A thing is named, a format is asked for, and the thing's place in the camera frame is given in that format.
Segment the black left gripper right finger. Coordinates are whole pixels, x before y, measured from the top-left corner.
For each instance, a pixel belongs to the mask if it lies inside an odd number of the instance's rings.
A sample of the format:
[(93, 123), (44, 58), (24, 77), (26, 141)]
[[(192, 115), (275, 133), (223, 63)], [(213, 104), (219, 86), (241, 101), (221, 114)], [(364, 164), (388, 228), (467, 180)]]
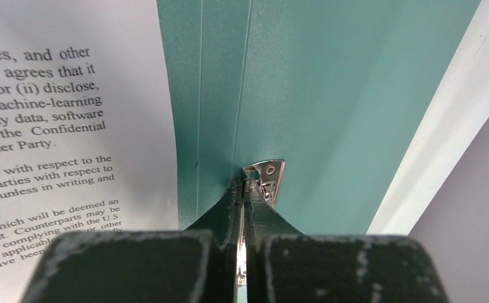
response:
[(447, 302), (417, 241), (387, 235), (304, 235), (244, 190), (249, 302)]

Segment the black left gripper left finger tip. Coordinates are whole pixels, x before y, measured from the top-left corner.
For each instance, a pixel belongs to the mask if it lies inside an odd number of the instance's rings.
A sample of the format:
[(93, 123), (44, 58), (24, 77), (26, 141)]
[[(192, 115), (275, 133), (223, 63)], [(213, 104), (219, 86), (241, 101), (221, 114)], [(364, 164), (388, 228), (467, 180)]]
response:
[(181, 231), (68, 232), (44, 252), (23, 302), (235, 302), (244, 182)]

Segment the printed white paper sheet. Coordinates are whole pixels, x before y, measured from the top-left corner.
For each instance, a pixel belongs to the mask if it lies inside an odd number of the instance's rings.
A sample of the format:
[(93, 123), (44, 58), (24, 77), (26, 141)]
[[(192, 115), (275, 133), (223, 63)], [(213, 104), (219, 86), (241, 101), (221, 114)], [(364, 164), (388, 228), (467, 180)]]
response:
[(0, 302), (61, 234), (177, 226), (156, 1), (0, 1)]

